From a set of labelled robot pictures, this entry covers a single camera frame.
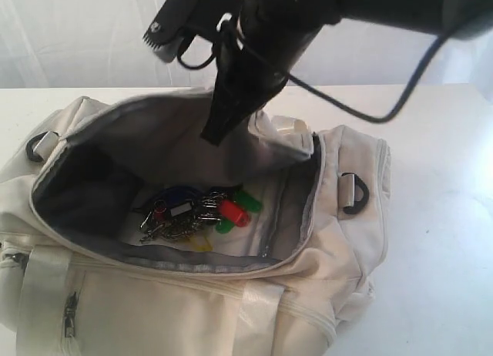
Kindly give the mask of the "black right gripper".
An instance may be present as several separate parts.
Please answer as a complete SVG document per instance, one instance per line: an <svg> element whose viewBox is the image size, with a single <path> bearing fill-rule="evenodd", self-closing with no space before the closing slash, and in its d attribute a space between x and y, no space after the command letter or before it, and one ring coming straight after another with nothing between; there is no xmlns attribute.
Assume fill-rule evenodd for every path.
<svg viewBox="0 0 493 356"><path fill-rule="evenodd" d="M320 0L242 0L220 28L210 112L200 134L218 146L287 84L287 75L320 31Z"/></svg>

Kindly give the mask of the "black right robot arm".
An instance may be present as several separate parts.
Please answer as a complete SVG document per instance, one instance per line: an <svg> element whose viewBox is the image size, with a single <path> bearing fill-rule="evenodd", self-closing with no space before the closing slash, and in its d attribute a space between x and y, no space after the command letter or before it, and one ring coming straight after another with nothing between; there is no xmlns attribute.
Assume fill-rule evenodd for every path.
<svg viewBox="0 0 493 356"><path fill-rule="evenodd" d="M492 28L492 0L242 0L220 25L217 77L201 136L220 144L288 82L292 68L326 25L343 19L434 36L394 107L384 116L342 110L368 123L390 122L404 107L449 39L473 39Z"/></svg>

